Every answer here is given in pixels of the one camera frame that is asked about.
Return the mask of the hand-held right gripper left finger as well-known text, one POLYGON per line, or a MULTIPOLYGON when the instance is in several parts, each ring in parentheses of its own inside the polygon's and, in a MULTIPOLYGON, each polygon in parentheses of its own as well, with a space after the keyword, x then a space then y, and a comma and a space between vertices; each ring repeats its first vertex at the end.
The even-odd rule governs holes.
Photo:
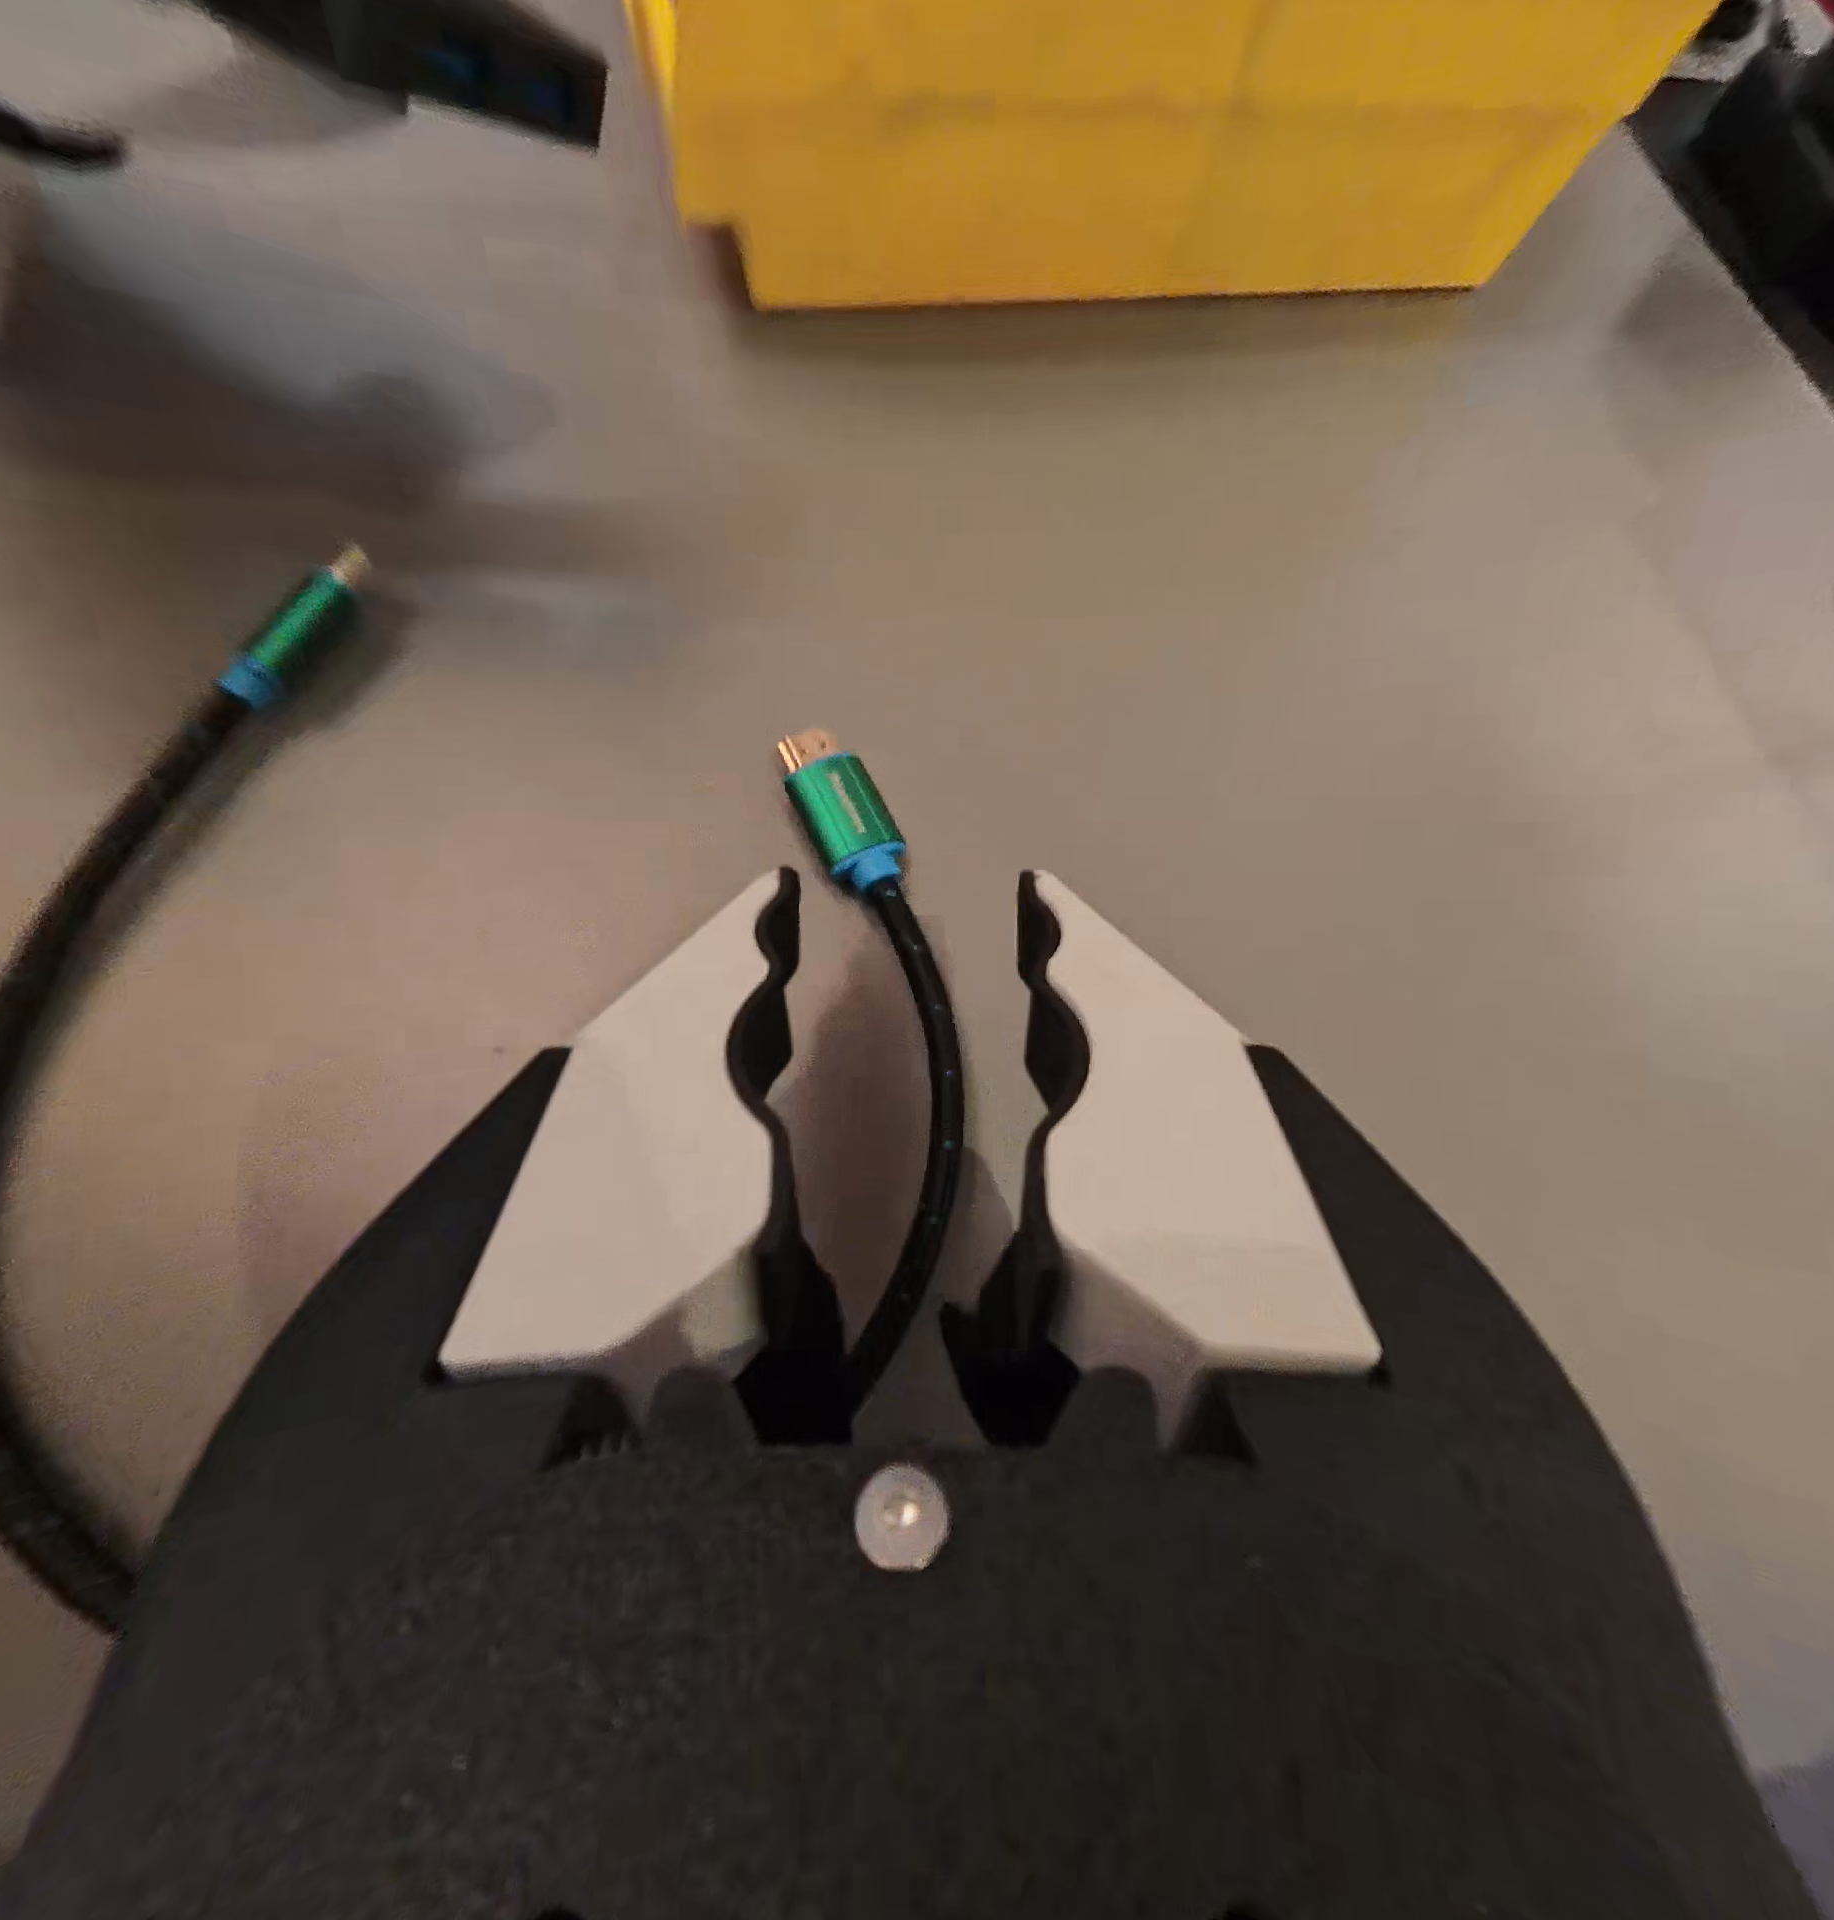
POLYGON ((697 1371, 763 1442, 849 1438, 842 1315, 771 1104, 799 905, 792 868, 758 876, 568 1044, 437 1351, 449 1380, 579 1375, 646 1415, 697 1371))

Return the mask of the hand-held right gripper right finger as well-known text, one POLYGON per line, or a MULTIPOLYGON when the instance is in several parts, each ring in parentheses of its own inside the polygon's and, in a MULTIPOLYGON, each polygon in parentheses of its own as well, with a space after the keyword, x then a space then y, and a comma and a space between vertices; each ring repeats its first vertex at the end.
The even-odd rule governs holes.
POLYGON ((1041 1446, 1109 1373, 1163 1445, 1222 1380, 1376 1380, 1382 1343, 1240 1027, 1046 870, 1018 876, 1016 973, 1041 1113, 1007 1242, 940 1312, 977 1436, 1041 1446))

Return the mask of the black hdmi cable green plugs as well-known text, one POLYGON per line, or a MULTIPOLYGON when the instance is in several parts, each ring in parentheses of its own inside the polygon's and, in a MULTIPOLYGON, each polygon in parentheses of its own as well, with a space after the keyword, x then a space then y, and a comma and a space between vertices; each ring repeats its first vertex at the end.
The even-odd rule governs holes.
MULTIPOLYGON (((0 1177, 18 1099, 69 966, 158 835, 210 776, 235 732, 280 709, 352 628, 369 562, 357 547, 305 576, 234 653, 158 755, 96 826, 42 901, 0 969, 0 1177)), ((758 1427, 783 1442, 847 1438, 926 1303, 955 1210, 967 1094, 961 1044, 943 973, 904 887, 905 839, 856 755, 819 732, 778 747, 783 792, 826 876, 882 928, 914 1007, 928 1069, 928 1138, 909 1227, 851 1343, 833 1286, 808 1253, 759 1253, 763 1346, 737 1393, 758 1427)), ((76 1507, 27 1433, 0 1365, 0 1548, 68 1614, 119 1632, 137 1575, 76 1507)))

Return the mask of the yellow box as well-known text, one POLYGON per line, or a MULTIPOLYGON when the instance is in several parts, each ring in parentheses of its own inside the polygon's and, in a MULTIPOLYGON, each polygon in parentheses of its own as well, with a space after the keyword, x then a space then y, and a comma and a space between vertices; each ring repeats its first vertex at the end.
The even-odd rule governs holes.
POLYGON ((769 313, 1456 292, 1695 2, 631 2, 671 198, 769 313))

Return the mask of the black hub with blue ports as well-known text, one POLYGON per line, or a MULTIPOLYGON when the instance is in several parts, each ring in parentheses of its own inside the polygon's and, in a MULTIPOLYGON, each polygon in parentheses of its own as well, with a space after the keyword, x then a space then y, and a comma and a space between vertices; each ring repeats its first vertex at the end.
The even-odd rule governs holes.
POLYGON ((513 2, 199 2, 225 31, 403 110, 413 103, 568 148, 600 147, 609 66, 513 2))

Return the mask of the black equipment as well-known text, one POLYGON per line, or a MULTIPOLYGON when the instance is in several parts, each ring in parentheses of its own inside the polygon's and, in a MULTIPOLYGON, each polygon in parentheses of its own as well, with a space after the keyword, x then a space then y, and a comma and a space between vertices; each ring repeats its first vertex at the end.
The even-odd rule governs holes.
POLYGON ((1795 4, 1726 78, 1670 76, 1627 118, 1652 172, 1814 384, 1834 397, 1834 4, 1795 4))

